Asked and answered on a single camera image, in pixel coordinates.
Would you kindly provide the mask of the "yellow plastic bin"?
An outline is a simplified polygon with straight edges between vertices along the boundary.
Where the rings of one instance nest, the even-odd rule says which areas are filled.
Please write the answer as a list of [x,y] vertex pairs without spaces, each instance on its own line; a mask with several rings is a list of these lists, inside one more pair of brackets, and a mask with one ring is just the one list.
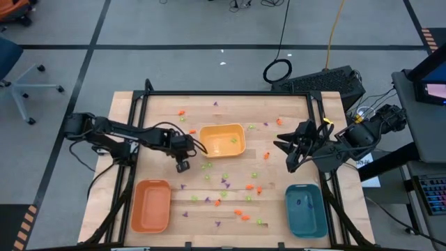
[[206,147],[207,158],[228,158],[241,155],[246,149],[245,131],[238,123],[207,125],[199,131],[199,141]]

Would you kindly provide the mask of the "black orange striped floor mat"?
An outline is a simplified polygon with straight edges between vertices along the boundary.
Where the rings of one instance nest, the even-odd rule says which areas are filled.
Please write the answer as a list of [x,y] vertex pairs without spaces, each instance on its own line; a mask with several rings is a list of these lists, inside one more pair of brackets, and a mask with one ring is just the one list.
[[0,251],[25,251],[36,221],[34,204],[0,204]]
[[446,45],[446,28],[422,28],[421,31],[429,54]]

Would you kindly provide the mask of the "orange plastic bin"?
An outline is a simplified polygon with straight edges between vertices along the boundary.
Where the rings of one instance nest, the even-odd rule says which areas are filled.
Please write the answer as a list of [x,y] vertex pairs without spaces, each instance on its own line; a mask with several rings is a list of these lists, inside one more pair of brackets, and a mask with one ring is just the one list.
[[169,224],[171,187],[166,180],[140,181],[134,193],[131,228],[134,232],[157,234]]

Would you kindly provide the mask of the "grey keyboard shelf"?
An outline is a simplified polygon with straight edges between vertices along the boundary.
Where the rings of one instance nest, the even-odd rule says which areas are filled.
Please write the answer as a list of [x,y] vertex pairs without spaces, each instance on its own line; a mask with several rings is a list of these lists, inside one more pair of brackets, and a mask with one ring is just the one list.
[[409,199],[410,226],[419,234],[426,234],[446,243],[446,215],[429,215],[428,207],[422,201],[422,190],[416,184],[416,178],[421,176],[446,177],[446,164],[410,161],[404,165],[402,175]]

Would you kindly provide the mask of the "blue office chair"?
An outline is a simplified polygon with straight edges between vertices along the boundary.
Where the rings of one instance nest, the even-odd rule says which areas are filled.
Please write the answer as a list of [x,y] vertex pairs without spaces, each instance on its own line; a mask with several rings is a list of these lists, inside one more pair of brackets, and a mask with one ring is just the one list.
[[56,89],[59,93],[63,93],[65,89],[61,85],[56,84],[27,84],[20,81],[32,70],[38,72],[45,72],[44,65],[33,64],[25,72],[23,72],[15,81],[8,81],[6,79],[9,72],[14,68],[15,64],[19,61],[24,50],[16,43],[0,38],[0,87],[7,88],[12,96],[17,108],[22,116],[23,120],[29,125],[33,125],[36,121],[30,117],[27,113],[23,99],[28,98],[29,95],[23,92],[23,88],[35,88],[35,89]]

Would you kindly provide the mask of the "orange chair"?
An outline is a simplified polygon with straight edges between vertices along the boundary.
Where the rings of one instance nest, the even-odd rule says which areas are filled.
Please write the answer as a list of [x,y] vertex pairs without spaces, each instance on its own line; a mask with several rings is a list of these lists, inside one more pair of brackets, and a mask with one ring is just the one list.
[[32,20],[28,12],[38,0],[0,0],[0,23],[18,22],[23,26],[31,26]]

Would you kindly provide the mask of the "black desk leg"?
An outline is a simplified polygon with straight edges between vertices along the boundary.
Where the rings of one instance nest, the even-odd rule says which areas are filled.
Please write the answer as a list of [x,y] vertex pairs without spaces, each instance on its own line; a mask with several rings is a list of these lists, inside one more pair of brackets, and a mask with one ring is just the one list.
[[374,160],[358,169],[361,181],[369,180],[385,172],[396,169],[407,162],[419,160],[420,155],[414,142],[384,155],[382,158]]

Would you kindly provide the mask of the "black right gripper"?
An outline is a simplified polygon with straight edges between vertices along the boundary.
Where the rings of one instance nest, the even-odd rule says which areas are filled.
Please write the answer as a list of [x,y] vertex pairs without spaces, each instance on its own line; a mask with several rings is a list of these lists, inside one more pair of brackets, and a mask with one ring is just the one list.
[[318,150],[329,140],[330,124],[322,122],[316,127],[316,122],[309,119],[299,123],[295,132],[277,135],[273,144],[285,153],[286,168],[294,173],[309,155]]

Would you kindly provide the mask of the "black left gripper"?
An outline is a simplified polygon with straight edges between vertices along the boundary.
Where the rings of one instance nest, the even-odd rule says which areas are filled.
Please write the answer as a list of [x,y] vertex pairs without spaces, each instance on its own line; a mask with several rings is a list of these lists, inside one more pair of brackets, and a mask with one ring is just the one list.
[[190,169],[190,164],[185,159],[196,155],[193,139],[190,135],[171,132],[166,136],[165,146],[165,153],[178,161],[176,165],[178,173],[183,173]]

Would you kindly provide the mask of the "backlit keyboard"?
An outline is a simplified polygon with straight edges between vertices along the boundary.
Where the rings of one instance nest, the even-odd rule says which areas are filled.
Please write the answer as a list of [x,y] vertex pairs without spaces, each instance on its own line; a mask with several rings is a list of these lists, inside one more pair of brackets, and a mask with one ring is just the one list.
[[422,201],[429,215],[446,215],[446,174],[415,176]]

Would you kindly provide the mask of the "grey desk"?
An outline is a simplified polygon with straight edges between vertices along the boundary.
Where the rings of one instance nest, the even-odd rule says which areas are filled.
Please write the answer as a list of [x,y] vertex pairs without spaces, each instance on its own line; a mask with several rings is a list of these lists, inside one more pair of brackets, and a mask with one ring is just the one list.
[[401,106],[420,159],[427,163],[446,163],[446,106],[418,102],[414,85],[404,72],[391,74]]

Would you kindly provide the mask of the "teal plastic bin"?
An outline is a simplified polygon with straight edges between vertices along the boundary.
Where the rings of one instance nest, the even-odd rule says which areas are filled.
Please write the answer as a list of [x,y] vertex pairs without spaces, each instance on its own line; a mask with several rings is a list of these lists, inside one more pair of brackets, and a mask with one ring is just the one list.
[[313,184],[290,185],[285,192],[289,229],[298,238],[323,238],[328,224],[321,191]]

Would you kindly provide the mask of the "black monitor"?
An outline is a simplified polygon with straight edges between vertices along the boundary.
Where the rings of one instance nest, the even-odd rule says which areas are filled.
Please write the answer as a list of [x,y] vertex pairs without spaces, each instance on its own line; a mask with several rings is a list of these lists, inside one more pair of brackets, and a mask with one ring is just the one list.
[[406,77],[413,83],[416,101],[446,106],[446,43],[406,73]]

